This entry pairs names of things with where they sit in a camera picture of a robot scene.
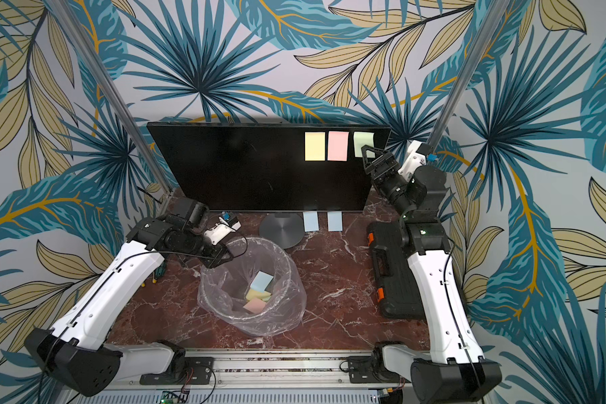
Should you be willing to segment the black computer monitor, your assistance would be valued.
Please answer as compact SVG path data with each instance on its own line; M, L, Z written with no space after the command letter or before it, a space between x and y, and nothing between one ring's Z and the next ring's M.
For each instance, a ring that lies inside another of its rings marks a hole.
M388 126L150 122L146 128L178 187L211 210L236 212L356 211L371 183L355 156L353 133L375 133L385 148ZM328 132L348 131L348 159L328 161ZM305 160L305 133L326 133L326 160Z

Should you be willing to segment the blue sticky note in bin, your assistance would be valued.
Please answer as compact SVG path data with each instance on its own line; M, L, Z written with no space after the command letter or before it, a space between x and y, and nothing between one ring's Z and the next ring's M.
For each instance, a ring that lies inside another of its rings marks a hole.
M259 271L252 280L250 289L254 289L256 291L266 291L273 279L274 276L271 274Z

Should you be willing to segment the blue sticky note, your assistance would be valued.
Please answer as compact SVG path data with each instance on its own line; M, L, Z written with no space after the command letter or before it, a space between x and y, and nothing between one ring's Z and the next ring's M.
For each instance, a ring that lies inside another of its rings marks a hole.
M303 213L303 221L305 232L319 231L318 213L316 211L305 211Z
M256 291L266 291L273 279L274 276L271 274L259 271L252 280L250 289L254 289Z
M328 212L328 230L341 232L343 230L343 213L341 211Z

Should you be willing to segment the yellow sticky note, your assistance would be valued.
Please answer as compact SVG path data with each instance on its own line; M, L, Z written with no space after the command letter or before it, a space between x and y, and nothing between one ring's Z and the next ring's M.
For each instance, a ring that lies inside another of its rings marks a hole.
M271 296L272 294L269 291L256 291L254 289L249 289L248 293L246 294L246 300L260 300L263 302L268 302Z
M326 160L326 133L305 133L305 160L307 162L319 162Z

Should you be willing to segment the grey round monitor stand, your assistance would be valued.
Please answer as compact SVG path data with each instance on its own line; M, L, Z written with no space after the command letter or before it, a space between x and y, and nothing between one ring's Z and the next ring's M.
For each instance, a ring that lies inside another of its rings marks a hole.
M259 236L270 240L282 249L296 246L304 235L304 221L296 213L268 214L259 226Z

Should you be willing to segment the aluminium frame post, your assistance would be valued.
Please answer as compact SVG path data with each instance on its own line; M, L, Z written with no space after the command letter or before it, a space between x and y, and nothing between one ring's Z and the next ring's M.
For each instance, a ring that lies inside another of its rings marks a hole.
M476 72L496 29L501 25L507 8L507 1L479 1L474 7L472 21L461 48L426 77L422 87L424 95L436 96L444 102L429 135L428 144L431 149L437 148L456 104Z
M58 18L60 26L74 44L77 53L84 60L89 71L92 73L96 85L101 88L109 106L117 114L124 129L136 145L139 154L146 161L156 182L166 194L171 195L173 187L158 165L156 158L154 158L150 147L143 138L131 112L126 106L121 94L118 92L113 79L109 75L109 72L97 52L97 35L92 35L91 33L88 33L87 29L84 29L79 18L72 11L69 1L52 0L49 1L48 4L50 6L50 11Z

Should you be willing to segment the aluminium front rail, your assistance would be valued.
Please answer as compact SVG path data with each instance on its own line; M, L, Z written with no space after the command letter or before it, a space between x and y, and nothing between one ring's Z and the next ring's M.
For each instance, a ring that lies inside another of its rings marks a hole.
M458 398L476 397L500 380L497 364L482 351L456 345L453 353L422 355L403 344L385 344L374 350L278 350L271 352L184 349L186 357L215 359L210 383L217 389L366 389L412 387L416 392L437 391ZM406 380L405 385L351 384L339 366L350 356L374 356L384 367ZM114 381L108 388L124 384L140 386L137 377Z

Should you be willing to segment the pink sticky note in bin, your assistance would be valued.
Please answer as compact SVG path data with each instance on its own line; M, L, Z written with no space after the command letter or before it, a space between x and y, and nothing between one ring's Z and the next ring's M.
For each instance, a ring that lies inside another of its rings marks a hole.
M267 302L263 299L253 298L244 305L244 309L252 314L260 314L267 306Z

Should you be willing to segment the black plastic tool case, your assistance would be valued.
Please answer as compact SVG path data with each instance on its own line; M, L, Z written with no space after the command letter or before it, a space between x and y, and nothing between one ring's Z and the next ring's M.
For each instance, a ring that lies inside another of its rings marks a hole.
M393 223L371 222L367 240L380 314L390 319L424 320L420 291L402 248L399 228Z

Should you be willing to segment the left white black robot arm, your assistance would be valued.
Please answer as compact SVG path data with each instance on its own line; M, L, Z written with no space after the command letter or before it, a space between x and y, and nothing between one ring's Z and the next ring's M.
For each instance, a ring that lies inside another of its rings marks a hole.
M137 222L89 291L52 326L35 328L27 336L25 348L43 375L85 397L133 377L164 385L189 382L195 367L184 348L169 342L112 345L106 339L123 308L166 257L195 258L208 269L232 261L223 240L241 223L236 215L224 212L217 224L201 232L198 227L206 212L204 204L182 198L173 213Z

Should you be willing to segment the yellow sticky note in bin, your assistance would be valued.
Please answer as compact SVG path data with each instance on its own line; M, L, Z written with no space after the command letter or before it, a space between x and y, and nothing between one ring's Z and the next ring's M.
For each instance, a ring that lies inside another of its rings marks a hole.
M272 294L269 291L256 291L254 289L249 289L248 293L246 294L246 300L260 300L263 302L268 302L271 296Z

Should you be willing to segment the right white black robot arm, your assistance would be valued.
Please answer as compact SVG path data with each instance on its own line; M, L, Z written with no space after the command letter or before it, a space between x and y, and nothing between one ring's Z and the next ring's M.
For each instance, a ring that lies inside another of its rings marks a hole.
M419 141L409 146L403 163L373 146L362 146L361 154L374 188L399 215L395 223L368 227L380 308L397 318L399 301L412 297L430 338L428 355L404 343L380 343L373 374L410 382L422 403L484 402L503 377L471 331L456 282L456 245L439 220L446 174L430 165L431 149Z

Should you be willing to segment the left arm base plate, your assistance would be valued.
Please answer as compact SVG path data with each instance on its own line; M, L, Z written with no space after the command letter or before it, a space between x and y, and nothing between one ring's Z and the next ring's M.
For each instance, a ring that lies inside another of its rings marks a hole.
M159 374L146 374L141 385L208 385L215 359L213 357L184 357L174 360Z

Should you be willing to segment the green sticky note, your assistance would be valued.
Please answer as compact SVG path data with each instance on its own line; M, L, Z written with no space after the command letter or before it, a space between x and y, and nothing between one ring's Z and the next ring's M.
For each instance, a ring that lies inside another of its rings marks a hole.
M363 146L375 146L375 133L368 131L355 131L353 133L353 149L357 158L363 158Z

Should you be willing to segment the left aluminium frame post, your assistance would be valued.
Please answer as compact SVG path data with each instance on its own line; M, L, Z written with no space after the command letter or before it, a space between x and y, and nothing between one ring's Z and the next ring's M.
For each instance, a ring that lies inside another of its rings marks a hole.
M118 92L113 79L109 75L109 72L97 52L97 35L92 35L91 33L88 33L87 29L84 29L79 18L72 11L69 1L52 0L49 1L48 4L50 6L50 11L58 18L60 26L74 44L77 53L84 60L89 71L92 73L96 85L101 88L109 106L117 114L124 129L136 145L139 154L146 161L156 182L166 194L171 195L173 187L158 165L156 158L154 158L150 147L143 138L131 112L126 106L121 94Z

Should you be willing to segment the green handled screwdriver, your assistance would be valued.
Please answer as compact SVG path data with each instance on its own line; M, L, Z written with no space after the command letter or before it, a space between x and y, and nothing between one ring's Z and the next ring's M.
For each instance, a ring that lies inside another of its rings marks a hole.
M165 274L165 263L162 263L157 269L153 271L153 284L156 284Z

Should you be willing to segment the pink sticky note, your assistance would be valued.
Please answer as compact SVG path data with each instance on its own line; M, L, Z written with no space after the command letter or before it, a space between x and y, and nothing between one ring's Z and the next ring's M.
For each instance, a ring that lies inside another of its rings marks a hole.
M348 131L328 132L328 161L345 162L348 159Z
M263 299L253 298L244 305L244 309L252 314L260 314L267 306L267 302Z

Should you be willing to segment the right aluminium frame post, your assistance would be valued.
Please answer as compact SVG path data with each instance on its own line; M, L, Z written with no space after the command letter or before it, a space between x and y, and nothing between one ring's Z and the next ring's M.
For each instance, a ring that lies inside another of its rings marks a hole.
M431 149L437 148L456 104L476 72L496 29L501 25L507 8L507 1L479 1L474 7L472 21L461 48L426 77L422 87L424 95L436 96L444 102L429 135L428 144Z

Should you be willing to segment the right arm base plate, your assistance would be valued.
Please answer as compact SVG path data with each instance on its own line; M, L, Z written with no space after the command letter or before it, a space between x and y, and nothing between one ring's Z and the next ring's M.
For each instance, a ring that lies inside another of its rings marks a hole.
M390 370L374 356L350 356L339 366L351 384L405 385L406 380Z

